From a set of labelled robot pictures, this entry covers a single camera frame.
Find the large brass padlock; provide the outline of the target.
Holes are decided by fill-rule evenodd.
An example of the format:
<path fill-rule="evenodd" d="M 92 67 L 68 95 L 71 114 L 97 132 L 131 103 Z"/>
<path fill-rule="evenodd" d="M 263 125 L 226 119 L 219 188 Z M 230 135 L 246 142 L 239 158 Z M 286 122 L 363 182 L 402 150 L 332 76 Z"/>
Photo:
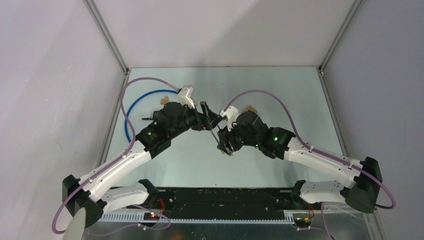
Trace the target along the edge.
<path fill-rule="evenodd" d="M 253 112 L 256 114 L 257 110 L 253 108 L 252 106 L 248 106 L 243 112 Z"/>

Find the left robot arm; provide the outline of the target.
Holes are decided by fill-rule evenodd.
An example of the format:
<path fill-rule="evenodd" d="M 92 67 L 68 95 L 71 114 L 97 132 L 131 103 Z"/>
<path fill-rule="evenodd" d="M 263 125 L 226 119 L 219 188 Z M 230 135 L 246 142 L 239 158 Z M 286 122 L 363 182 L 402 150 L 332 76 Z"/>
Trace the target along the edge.
<path fill-rule="evenodd" d="M 91 172 L 62 181 L 62 206 L 86 229 L 114 210 L 142 204 L 153 208 L 158 202 L 158 190 L 142 179 L 127 187 L 113 185 L 135 168 L 149 162 L 171 146 L 171 141 L 188 130 L 211 131 L 226 117 L 210 110 L 206 102 L 201 111 L 188 102 L 168 102 L 154 111 L 152 123 L 141 130 L 114 160 L 104 163 Z"/>

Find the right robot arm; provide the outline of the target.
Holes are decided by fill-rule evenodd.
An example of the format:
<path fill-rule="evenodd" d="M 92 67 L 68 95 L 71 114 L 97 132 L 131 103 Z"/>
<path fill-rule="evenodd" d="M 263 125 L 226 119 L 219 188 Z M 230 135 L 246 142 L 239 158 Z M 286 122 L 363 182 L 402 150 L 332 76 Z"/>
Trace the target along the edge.
<path fill-rule="evenodd" d="M 372 157 L 347 159 L 324 150 L 307 147 L 294 132 L 269 127 L 252 111 L 243 112 L 218 132 L 218 149 L 227 155 L 244 146 L 255 147 L 271 159 L 298 163 L 333 177 L 333 181 L 298 180 L 291 192 L 291 204 L 304 209 L 322 202 L 345 203 L 354 210 L 371 214 L 377 207 L 382 180 L 379 163 Z"/>

